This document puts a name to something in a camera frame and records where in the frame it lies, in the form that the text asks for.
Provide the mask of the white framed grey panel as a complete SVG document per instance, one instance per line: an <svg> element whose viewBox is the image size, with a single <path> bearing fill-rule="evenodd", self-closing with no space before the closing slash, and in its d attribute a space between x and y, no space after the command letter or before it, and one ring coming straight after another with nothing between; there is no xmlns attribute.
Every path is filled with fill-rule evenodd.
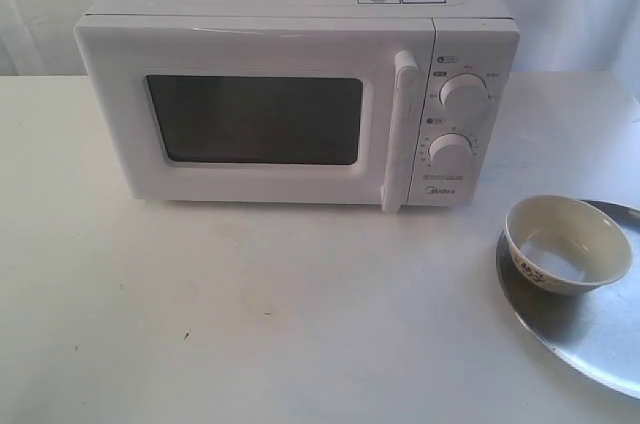
<svg viewBox="0 0 640 424"><path fill-rule="evenodd" d="M89 15L75 34L134 196L407 204L432 20Z"/></svg>

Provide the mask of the round metal tray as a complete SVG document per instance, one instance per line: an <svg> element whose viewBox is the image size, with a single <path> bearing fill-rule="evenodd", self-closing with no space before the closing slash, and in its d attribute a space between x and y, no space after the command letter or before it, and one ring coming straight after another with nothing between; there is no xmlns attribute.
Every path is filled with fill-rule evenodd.
<svg viewBox="0 0 640 424"><path fill-rule="evenodd" d="M513 264L505 238L496 248L498 280L517 319L556 355L593 371L633 380L639 375L639 211L590 200L629 239L633 261L619 281L580 296L529 283Z"/></svg>

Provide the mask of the lower white control knob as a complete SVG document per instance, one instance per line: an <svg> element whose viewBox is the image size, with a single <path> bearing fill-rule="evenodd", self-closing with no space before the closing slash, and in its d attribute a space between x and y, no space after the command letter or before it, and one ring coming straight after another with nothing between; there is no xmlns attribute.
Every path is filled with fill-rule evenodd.
<svg viewBox="0 0 640 424"><path fill-rule="evenodd" d="M437 137L429 147L431 165L442 172L462 172L473 161L469 140L456 133Z"/></svg>

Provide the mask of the white ceramic bowl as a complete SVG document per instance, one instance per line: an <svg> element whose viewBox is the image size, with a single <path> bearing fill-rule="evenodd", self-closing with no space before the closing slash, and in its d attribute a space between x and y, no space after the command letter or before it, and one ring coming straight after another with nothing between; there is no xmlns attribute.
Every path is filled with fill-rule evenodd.
<svg viewBox="0 0 640 424"><path fill-rule="evenodd" d="M617 282L633 252L621 227L595 206L538 195L508 212L504 236L516 270L531 284L566 296Z"/></svg>

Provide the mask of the upper white control knob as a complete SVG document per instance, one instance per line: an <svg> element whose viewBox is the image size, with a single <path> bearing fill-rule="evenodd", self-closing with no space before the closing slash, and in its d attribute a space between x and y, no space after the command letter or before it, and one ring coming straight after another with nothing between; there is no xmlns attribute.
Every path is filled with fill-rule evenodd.
<svg viewBox="0 0 640 424"><path fill-rule="evenodd" d="M474 74L459 74L447 80L440 90L440 101L450 114L481 112L489 103L484 81Z"/></svg>

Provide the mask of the white microwave oven body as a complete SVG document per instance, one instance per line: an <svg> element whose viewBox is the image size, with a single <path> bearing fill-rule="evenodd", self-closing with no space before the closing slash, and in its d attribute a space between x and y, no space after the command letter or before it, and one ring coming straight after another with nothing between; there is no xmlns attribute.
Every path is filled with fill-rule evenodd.
<svg viewBox="0 0 640 424"><path fill-rule="evenodd" d="M84 17L89 15L432 20L436 37L419 122L409 200L404 206L456 206L470 202L519 39L514 21L495 0L457 4L359 4L357 0L102 0ZM489 103L481 112L450 114L441 104L440 90L451 77L465 73L484 81ZM448 133L460 134L471 144L473 161L462 172L442 172L431 165L431 143Z"/></svg>

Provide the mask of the white control knob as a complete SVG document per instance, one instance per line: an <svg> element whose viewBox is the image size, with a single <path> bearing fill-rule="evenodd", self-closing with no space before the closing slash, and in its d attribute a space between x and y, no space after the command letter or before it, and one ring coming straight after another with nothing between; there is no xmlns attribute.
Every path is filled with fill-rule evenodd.
<svg viewBox="0 0 640 424"><path fill-rule="evenodd" d="M447 80L440 90L440 101L450 114L481 112L489 103L484 81L474 74L459 74Z"/></svg>
<svg viewBox="0 0 640 424"><path fill-rule="evenodd" d="M462 172L473 161L469 140L456 133L437 137L429 147L431 165L442 172Z"/></svg>

